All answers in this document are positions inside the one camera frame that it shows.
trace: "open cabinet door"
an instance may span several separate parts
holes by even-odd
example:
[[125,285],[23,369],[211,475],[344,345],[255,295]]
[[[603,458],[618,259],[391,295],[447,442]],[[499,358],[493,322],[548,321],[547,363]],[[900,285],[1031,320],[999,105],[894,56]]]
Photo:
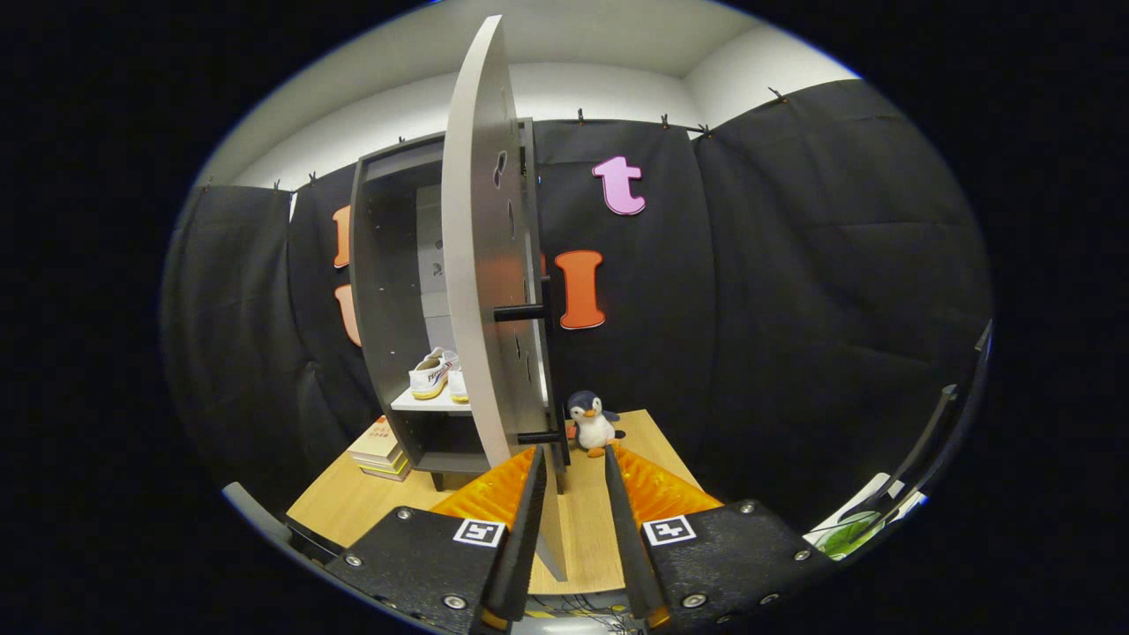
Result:
[[[545,405],[532,320],[496,322],[495,307],[530,304],[540,264],[530,253],[522,191],[520,137],[501,16],[482,23],[455,81],[443,150],[443,243],[455,336],[466,391],[491,467],[519,451],[517,434],[545,432]],[[550,447],[545,458],[551,459]],[[557,467],[549,482],[537,556],[558,580],[564,558]]]

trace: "sneaker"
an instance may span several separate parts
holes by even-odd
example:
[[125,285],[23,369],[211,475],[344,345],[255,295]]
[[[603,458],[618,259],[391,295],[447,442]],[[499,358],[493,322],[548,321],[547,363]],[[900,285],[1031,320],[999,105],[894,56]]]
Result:
[[434,399],[447,385],[447,373],[458,366],[458,355],[454,350],[436,347],[430,355],[408,373],[408,385],[415,399]]
[[466,382],[463,381],[463,365],[458,364],[447,373],[447,385],[450,386],[450,400],[455,403],[470,403],[471,395],[466,394]]

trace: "stack of books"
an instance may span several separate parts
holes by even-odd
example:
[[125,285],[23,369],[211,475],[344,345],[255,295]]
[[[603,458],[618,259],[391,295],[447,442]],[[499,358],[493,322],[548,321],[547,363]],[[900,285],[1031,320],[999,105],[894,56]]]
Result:
[[366,475],[403,481],[412,471],[408,454],[383,415],[349,446],[349,455]]

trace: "black curtain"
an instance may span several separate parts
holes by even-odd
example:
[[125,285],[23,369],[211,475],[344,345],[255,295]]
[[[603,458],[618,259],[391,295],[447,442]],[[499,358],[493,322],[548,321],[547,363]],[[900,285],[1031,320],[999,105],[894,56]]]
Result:
[[806,530],[893,471],[965,379],[991,314],[984,250],[936,150],[861,80],[693,147],[718,318],[711,458],[693,469]]
[[[693,469],[710,426],[716,315],[710,225],[690,139],[630,121],[539,121],[533,131],[557,398],[592,390],[609,410],[648,410]],[[592,173],[616,156],[641,171],[630,186],[646,207],[634,216],[609,209]],[[560,328],[564,285],[553,260],[578,250],[604,256],[596,292],[606,321],[570,331]]]
[[310,360],[290,312],[289,215],[289,192],[193,190],[161,289],[166,374],[189,436],[220,486],[239,481],[275,515],[321,472],[299,430]]
[[313,358],[298,386],[301,436],[310,461],[323,469],[382,414],[365,356],[349,339],[334,296],[349,285],[349,267],[334,266],[333,215],[350,205],[355,173],[356,166],[349,165],[299,188],[287,232],[294,319]]

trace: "penguin plush toy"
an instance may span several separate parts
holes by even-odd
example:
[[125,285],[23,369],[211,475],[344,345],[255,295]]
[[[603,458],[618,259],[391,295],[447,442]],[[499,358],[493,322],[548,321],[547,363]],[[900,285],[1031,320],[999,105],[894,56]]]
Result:
[[588,456],[603,456],[605,445],[615,445],[627,436],[627,433],[612,426],[612,421],[620,420],[620,416],[604,410],[599,398],[590,390],[575,392],[568,398],[568,414],[578,428],[576,442],[588,451]]

